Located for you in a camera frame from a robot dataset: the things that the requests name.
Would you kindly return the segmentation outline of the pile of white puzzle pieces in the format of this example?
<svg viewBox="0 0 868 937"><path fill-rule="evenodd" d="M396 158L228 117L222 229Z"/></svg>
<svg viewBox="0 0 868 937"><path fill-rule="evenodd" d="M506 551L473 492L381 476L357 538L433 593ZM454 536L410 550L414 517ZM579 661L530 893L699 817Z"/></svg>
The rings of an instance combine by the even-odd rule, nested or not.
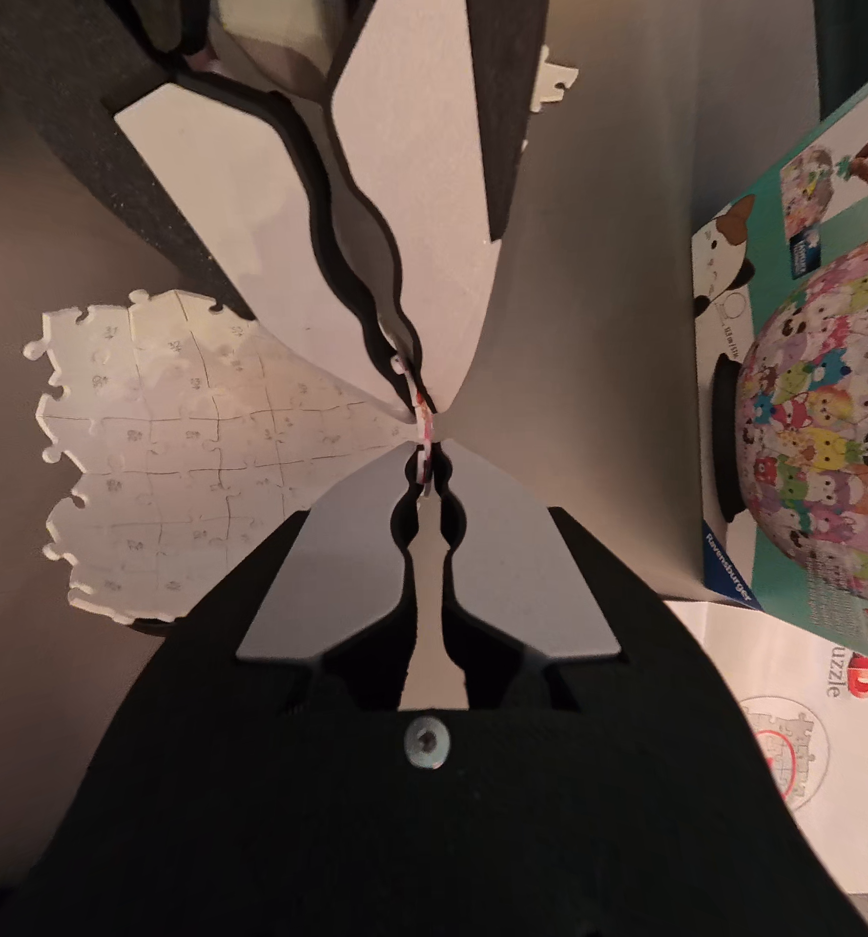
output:
<svg viewBox="0 0 868 937"><path fill-rule="evenodd" d="M579 76L579 68L558 64L550 60L550 49L543 44L535 72L530 113L540 113L546 104L557 104L564 99Z"/></svg>

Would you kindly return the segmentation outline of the colourful puzzle box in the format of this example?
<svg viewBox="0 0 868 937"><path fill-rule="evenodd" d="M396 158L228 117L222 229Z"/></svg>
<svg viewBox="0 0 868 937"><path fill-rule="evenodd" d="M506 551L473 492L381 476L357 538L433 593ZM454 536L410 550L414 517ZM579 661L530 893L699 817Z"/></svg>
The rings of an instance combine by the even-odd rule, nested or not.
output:
<svg viewBox="0 0 868 937"><path fill-rule="evenodd" d="M868 662L868 84L691 260L705 584Z"/></svg>

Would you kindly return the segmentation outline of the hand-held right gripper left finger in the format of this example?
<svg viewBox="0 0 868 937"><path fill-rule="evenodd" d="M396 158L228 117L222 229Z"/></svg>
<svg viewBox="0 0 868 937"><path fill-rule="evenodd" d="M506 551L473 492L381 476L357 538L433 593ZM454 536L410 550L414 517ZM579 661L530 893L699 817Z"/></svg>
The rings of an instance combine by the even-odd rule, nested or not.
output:
<svg viewBox="0 0 868 937"><path fill-rule="evenodd" d="M330 487L299 533L236 659L341 684L359 709L395 709L417 639L409 546L419 446L405 442Z"/></svg>

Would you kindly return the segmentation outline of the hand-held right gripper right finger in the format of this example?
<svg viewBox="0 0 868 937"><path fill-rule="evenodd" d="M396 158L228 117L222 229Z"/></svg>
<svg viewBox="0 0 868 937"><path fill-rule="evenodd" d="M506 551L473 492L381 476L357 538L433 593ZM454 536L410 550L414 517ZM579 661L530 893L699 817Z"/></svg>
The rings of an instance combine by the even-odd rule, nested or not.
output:
<svg viewBox="0 0 868 937"><path fill-rule="evenodd" d="M550 509L525 486L455 441L435 458L442 630L471 709L546 706L553 669L610 662L620 643Z"/></svg>

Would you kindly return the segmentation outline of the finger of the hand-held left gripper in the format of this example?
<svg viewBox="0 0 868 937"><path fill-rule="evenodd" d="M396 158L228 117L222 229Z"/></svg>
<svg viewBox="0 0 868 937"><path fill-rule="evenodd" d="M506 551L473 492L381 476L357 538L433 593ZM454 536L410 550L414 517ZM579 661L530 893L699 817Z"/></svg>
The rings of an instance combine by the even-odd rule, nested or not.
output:
<svg viewBox="0 0 868 937"><path fill-rule="evenodd" d="M163 81L113 120L264 330L411 423L396 346L337 235L334 184L293 99Z"/></svg>
<svg viewBox="0 0 868 937"><path fill-rule="evenodd" d="M445 412L473 363L500 249L488 222L467 7L361 2L354 28L332 83L334 128L352 180L393 239L417 372Z"/></svg>

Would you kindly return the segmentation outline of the partly built puzzle ball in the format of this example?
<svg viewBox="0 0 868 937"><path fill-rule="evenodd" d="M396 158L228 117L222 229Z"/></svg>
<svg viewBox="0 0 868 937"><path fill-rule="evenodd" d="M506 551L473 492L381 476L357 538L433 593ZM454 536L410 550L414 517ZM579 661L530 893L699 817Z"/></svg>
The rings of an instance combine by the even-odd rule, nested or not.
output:
<svg viewBox="0 0 868 937"><path fill-rule="evenodd" d="M188 613L292 513L416 428L182 290L42 314L43 459L81 471L43 552L67 599L131 626Z"/></svg>

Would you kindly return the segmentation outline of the single curved jigsaw piece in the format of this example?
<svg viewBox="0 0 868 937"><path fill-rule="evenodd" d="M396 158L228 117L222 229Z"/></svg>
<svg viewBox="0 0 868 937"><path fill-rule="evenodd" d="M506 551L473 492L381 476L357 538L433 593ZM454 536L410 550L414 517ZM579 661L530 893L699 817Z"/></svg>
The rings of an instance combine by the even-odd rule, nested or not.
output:
<svg viewBox="0 0 868 937"><path fill-rule="evenodd" d="M392 367L405 378L409 391L417 430L415 482L423 496L428 497L432 485L433 412L408 359L397 353L392 358Z"/></svg>

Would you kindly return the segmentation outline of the white instruction leaflet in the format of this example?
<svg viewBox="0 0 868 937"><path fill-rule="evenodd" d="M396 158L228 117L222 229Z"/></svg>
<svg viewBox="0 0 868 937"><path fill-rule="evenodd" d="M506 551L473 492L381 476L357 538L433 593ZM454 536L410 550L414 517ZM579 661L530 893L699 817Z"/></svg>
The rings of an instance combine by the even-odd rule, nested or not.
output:
<svg viewBox="0 0 868 937"><path fill-rule="evenodd" d="M868 657L753 609L666 604L721 673L827 871L868 893Z"/></svg>

